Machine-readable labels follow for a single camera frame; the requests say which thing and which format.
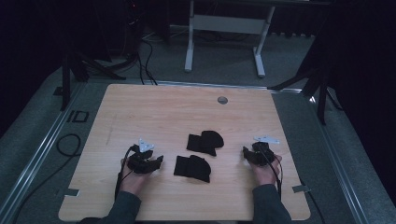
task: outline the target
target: gray sleeve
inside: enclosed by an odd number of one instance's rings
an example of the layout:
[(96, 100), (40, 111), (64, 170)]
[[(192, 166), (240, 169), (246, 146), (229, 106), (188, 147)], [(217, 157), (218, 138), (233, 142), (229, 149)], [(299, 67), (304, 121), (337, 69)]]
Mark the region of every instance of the gray sleeve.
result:
[(287, 224), (291, 217), (280, 201), (275, 185), (261, 185), (253, 190), (254, 224)]
[(102, 218), (97, 224), (133, 224), (141, 202), (136, 195), (120, 191), (108, 216)]

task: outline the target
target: gray carpet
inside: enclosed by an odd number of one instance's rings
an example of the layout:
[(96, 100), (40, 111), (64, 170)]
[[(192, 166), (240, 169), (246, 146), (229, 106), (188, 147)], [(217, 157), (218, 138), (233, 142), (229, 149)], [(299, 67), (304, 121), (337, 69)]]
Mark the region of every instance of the gray carpet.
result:
[[(256, 76), (251, 47), (258, 39), (250, 36), (240, 42), (209, 43), (197, 37), (192, 71), (184, 72), (187, 37), (184, 34), (172, 37), (170, 45), (153, 35), (145, 38), (153, 46), (148, 70), (160, 82), (166, 81), (204, 83), (232, 86), (271, 86), (293, 77), (304, 58), (312, 38), (271, 35), (263, 49), (266, 78)], [(149, 46), (141, 46), (142, 60), (149, 55)], [(127, 77), (123, 83), (139, 83), (138, 66), (118, 71)], [(71, 110), (89, 112), (87, 122), (65, 122), (59, 137), (76, 133), (81, 137), (81, 148), (89, 134), (95, 114), (105, 93), (106, 86), (116, 81), (103, 75), (94, 75), (82, 89)], [(40, 142), (46, 136), (53, 121), (59, 115), (62, 99), (53, 96), (61, 85), (61, 73), (51, 75), (32, 98), (20, 117), (0, 140), (0, 199), (3, 201), (18, 180), (24, 165), (30, 160)], [(291, 86), (300, 89), (304, 80)], [(290, 145), (297, 171), (311, 189), (326, 223), (356, 223), (347, 203), (332, 161), (329, 159), (328, 144), (315, 116), (314, 108), (302, 95), (282, 92), (274, 94), (285, 135)], [(396, 210), (382, 188), (371, 164), (364, 153), (359, 138), (354, 133), (345, 114), (331, 104), (326, 107), (327, 126), (325, 132), (332, 138), (337, 155), (345, 165), (369, 223), (394, 223)], [(61, 148), (72, 153), (77, 145), (74, 138), (64, 139)], [(67, 160), (55, 145), (42, 164), (28, 193), (53, 173)], [(61, 172), (50, 179), (26, 202), (18, 217), (18, 223), (62, 223), (58, 211), (63, 193), (67, 189), (78, 158), (74, 158)], [(318, 210), (306, 195), (311, 209), (311, 218), (296, 223), (320, 223)]]

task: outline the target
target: person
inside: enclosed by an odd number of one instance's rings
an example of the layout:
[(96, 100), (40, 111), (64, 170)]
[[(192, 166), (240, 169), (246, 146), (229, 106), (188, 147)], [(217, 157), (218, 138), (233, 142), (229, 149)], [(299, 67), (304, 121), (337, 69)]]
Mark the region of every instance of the person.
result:
[[(282, 161), (280, 156), (272, 162), (272, 165), (279, 174), (279, 163)], [(254, 224), (287, 224), (291, 223), (291, 217), (283, 203), (280, 201), (279, 195), (275, 187), (276, 176), (273, 170), (268, 166), (257, 166), (249, 163), (255, 175), (258, 187), (253, 189), (254, 202)], [(123, 224), (134, 223), (139, 212), (141, 204), (138, 198), (140, 190), (148, 181), (152, 173), (139, 175), (132, 172), (125, 165), (122, 176), (126, 176), (121, 184), (120, 191), (107, 217), (101, 218), (96, 224)]]

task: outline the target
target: tabletop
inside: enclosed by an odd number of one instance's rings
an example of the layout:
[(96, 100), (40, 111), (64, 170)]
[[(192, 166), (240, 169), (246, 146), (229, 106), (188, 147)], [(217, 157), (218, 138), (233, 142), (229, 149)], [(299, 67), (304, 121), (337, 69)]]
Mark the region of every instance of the tabletop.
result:
[[(220, 104), (219, 97), (227, 98)], [(217, 156), (186, 149), (189, 134), (215, 131), (224, 140)], [(139, 198), (136, 220), (251, 220), (253, 173), (242, 148), (268, 135), (282, 156), (282, 203), (294, 220), (310, 217), (287, 139), (271, 93), (264, 89), (196, 86), (109, 85), (71, 180), (78, 196), (65, 196), (64, 221), (104, 217), (114, 202), (120, 159), (139, 138), (154, 144), (153, 158), (164, 156)], [(174, 175), (177, 156), (196, 155), (211, 167), (210, 183)]]

